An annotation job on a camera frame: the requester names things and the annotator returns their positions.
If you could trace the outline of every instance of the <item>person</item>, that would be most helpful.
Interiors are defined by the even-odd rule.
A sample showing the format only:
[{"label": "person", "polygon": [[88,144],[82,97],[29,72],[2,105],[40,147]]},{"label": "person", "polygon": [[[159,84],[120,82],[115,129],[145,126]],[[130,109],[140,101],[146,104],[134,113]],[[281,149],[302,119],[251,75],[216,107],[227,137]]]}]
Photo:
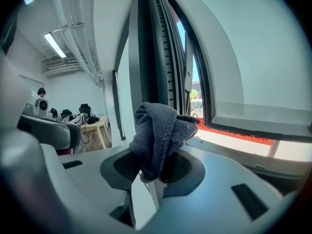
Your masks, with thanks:
[{"label": "person", "polygon": [[41,98],[45,96],[46,92],[44,88],[39,88],[37,95]]}]

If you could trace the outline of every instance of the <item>gray towel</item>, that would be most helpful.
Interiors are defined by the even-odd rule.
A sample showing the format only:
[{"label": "gray towel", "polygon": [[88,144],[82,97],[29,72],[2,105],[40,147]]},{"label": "gray towel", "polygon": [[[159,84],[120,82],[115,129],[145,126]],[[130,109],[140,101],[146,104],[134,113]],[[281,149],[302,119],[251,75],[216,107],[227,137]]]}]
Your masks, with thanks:
[{"label": "gray towel", "polygon": [[134,118],[136,135],[129,148],[140,159],[141,180],[153,181],[160,176],[166,159],[195,135],[199,120],[179,116],[169,106],[149,102],[139,106]]}]

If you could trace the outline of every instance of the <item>tree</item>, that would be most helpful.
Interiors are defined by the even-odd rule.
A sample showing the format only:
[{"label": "tree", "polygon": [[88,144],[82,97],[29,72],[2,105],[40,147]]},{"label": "tree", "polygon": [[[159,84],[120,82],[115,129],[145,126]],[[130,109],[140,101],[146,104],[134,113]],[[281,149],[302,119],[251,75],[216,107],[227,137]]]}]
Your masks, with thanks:
[{"label": "tree", "polygon": [[198,96],[197,90],[192,89],[192,90],[191,90],[191,94],[190,94],[191,100],[192,100],[192,99],[195,99],[196,96]]}]

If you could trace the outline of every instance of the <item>wooden table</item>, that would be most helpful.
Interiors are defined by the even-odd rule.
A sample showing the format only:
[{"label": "wooden table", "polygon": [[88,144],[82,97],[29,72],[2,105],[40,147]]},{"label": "wooden table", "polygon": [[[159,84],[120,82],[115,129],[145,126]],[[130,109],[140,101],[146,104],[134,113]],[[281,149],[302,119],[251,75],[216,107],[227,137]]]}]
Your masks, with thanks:
[{"label": "wooden table", "polygon": [[111,138],[109,138],[108,132],[107,132],[107,127],[108,127],[108,122],[107,122],[107,117],[106,116],[102,116],[99,118],[98,121],[96,121],[94,124],[87,124],[87,123],[83,123],[80,126],[80,129],[87,131],[92,131],[92,130],[96,130],[97,131],[97,136],[102,144],[103,149],[106,149],[101,131],[100,131],[100,127],[104,127],[104,131],[107,135],[107,138],[109,139],[109,141],[111,142]]}]

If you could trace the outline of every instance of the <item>black hair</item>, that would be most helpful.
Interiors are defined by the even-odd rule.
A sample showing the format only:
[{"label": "black hair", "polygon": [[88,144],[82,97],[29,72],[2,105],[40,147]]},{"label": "black hair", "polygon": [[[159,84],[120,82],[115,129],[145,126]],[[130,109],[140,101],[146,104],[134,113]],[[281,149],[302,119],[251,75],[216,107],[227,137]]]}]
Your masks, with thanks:
[{"label": "black hair", "polygon": [[44,88],[39,88],[37,95],[45,94]]}]

